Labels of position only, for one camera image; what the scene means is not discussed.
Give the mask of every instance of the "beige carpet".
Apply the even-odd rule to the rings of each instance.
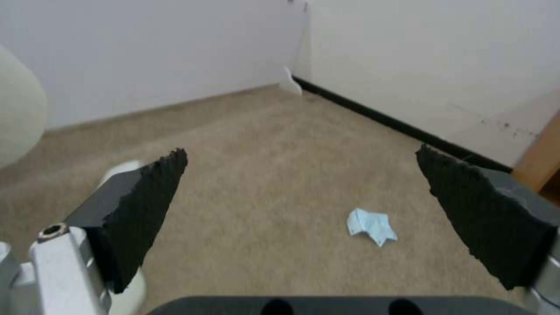
[[[20,258],[105,170],[189,153],[148,253],[144,311],[185,295],[483,295],[518,302],[453,231],[420,143],[318,96],[266,87],[52,132],[0,171],[0,239]],[[399,240],[350,237],[355,207]]]

